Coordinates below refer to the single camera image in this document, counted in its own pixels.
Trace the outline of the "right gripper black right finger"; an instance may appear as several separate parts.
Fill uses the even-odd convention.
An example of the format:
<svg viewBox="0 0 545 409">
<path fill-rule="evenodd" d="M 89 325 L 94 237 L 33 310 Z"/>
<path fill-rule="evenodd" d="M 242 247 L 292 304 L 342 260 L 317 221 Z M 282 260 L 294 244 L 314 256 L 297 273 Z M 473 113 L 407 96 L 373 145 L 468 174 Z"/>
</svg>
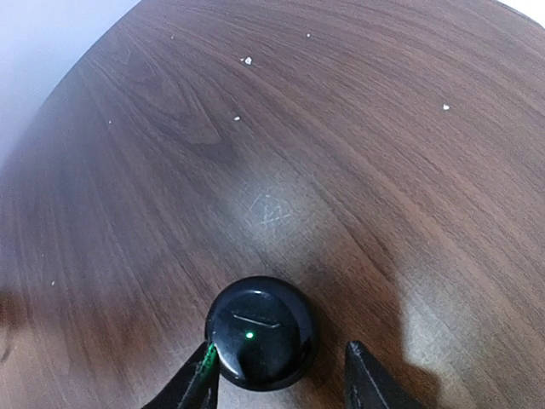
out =
<svg viewBox="0 0 545 409">
<path fill-rule="evenodd" d="M 347 409 L 424 408 L 360 341 L 347 343 L 344 371 Z"/>
</svg>

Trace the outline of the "black round cap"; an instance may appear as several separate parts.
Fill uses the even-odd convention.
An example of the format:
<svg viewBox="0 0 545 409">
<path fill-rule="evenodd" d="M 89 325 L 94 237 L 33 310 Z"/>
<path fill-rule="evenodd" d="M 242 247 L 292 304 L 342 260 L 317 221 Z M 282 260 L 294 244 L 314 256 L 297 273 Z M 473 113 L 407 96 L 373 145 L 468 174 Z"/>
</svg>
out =
<svg viewBox="0 0 545 409">
<path fill-rule="evenodd" d="M 204 332 L 217 350 L 221 375 L 257 392 L 297 383 L 312 366 L 319 345 L 309 298 L 284 280 L 262 275 L 224 289 L 209 309 Z"/>
</svg>

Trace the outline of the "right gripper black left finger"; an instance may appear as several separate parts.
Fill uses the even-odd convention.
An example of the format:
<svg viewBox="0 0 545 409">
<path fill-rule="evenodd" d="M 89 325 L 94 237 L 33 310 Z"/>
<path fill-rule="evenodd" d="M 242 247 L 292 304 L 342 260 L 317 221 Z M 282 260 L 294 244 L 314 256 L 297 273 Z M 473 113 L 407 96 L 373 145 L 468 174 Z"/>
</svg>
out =
<svg viewBox="0 0 545 409">
<path fill-rule="evenodd" d="M 142 409 L 216 409 L 220 361 L 213 343 L 203 342 L 166 386 Z"/>
</svg>

